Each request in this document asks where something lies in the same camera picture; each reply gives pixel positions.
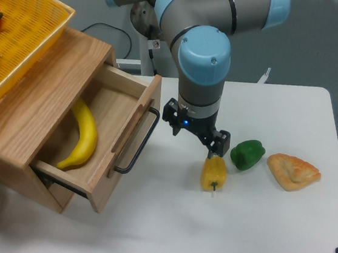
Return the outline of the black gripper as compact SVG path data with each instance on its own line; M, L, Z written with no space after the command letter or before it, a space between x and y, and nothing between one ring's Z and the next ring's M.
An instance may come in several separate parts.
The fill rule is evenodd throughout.
M208 159L214 156L223 158L229 150L231 134L215 127L219 107L219 103L194 106L171 98L163 107L162 119L171 126L173 136L185 129L198 137L208 149Z

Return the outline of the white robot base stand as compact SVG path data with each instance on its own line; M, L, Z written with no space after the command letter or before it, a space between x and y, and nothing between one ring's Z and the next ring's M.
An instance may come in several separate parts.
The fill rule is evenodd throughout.
M130 21L139 37L140 73L177 77L177 66L159 28L154 8L148 2L135 3L131 7Z

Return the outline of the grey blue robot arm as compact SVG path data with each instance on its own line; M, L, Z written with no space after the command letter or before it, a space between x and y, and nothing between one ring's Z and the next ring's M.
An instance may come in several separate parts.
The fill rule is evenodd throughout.
M231 35L263 30L286 21L291 0L108 0L117 5L147 2L178 70L178 97L167 102L163 119L173 133L185 129L222 157L230 133L216 118L231 65Z

